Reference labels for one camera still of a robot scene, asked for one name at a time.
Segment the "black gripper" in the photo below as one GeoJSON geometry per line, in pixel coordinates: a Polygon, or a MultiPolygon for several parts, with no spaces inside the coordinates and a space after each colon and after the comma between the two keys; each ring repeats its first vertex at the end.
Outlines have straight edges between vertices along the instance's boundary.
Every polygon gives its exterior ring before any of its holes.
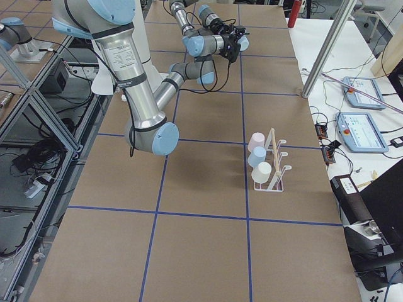
{"type": "Polygon", "coordinates": [[[212,33],[214,35],[238,35],[237,28],[233,23],[226,23],[222,20],[214,20],[212,22],[212,33]]]}
{"type": "Polygon", "coordinates": [[[229,62],[235,62],[238,58],[241,45],[239,44],[240,36],[222,35],[224,46],[220,49],[220,56],[229,62]]]}

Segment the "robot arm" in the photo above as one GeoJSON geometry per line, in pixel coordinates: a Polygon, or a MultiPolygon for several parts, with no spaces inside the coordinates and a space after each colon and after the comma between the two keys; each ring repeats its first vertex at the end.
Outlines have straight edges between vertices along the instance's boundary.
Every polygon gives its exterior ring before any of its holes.
{"type": "Polygon", "coordinates": [[[192,62],[171,66],[161,78],[150,63],[142,8],[138,1],[54,1],[54,28],[69,36],[93,41],[98,60],[109,73],[108,88],[119,87],[130,111],[125,137],[132,150],[168,155],[177,146],[178,127],[167,120],[164,107],[188,80],[206,86],[214,81],[213,56],[230,63],[248,45],[245,27],[222,20],[202,5],[202,23],[196,29],[189,21],[190,1],[170,1],[169,10],[182,34],[192,62]]]}
{"type": "Polygon", "coordinates": [[[180,27],[183,37],[196,35],[230,35],[236,26],[236,19],[223,20],[206,4],[199,7],[198,15],[188,11],[197,1],[163,1],[163,8],[180,27]]]}

